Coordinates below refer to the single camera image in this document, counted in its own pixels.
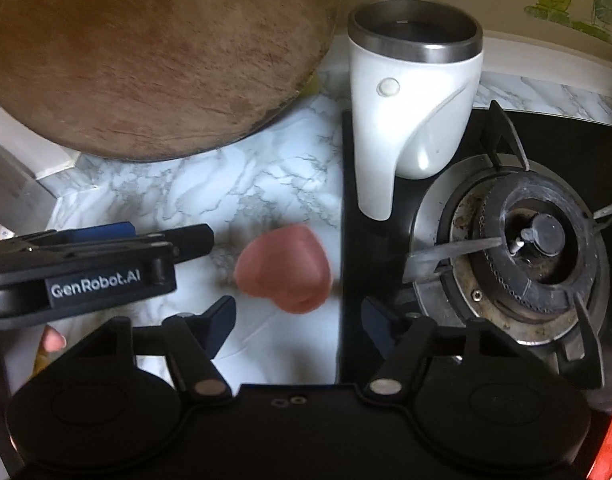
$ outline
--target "burner cap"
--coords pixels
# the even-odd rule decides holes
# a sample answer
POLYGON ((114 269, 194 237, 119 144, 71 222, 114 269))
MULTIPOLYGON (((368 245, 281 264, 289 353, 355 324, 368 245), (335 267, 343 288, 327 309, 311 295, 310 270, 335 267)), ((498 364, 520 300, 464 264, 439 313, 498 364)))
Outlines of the burner cap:
POLYGON ((505 240, 471 261, 484 292, 510 316, 543 322, 570 310, 571 295, 588 297, 598 258, 590 221, 554 180, 532 171, 500 178, 473 235, 505 240))

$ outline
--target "wooden cutting board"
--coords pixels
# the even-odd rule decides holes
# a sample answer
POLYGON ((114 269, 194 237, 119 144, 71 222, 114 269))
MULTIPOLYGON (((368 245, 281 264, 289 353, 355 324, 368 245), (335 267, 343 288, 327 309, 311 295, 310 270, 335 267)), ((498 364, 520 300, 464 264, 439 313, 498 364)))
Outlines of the wooden cutting board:
POLYGON ((164 160, 253 133, 326 53, 339 0, 0 0, 0 105, 82 152, 164 160))

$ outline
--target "heart-shaped object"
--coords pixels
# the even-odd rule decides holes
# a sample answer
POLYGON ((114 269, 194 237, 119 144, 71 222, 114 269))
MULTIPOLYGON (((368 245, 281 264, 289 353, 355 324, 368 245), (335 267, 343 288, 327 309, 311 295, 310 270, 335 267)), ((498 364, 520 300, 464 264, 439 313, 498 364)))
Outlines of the heart-shaped object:
POLYGON ((306 314, 326 301, 333 275, 315 234, 305 224, 294 224, 250 242, 237 260, 235 281, 249 296, 306 314))

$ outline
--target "black stovetop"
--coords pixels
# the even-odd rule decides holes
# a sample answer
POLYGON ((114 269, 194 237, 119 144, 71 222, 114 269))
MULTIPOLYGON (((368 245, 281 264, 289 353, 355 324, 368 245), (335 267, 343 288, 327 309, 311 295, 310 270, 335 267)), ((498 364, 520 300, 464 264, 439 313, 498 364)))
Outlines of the black stovetop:
MULTIPOLYGON (((473 110, 451 164, 483 153, 479 142, 487 110, 473 110)), ((508 112, 530 160, 547 166, 581 196, 591 211, 612 203, 612 126, 528 112, 508 112)), ((343 114, 342 335, 339 380, 363 386, 382 362, 361 327, 366 296, 390 302, 401 288, 413 219, 435 178, 395 180, 390 219, 364 216, 357 205, 352 117, 343 114)), ((510 153, 501 145, 500 152, 510 153)), ((606 386, 590 393, 592 404, 612 408, 612 226, 602 231, 610 262, 610 302, 600 337, 606 386)))

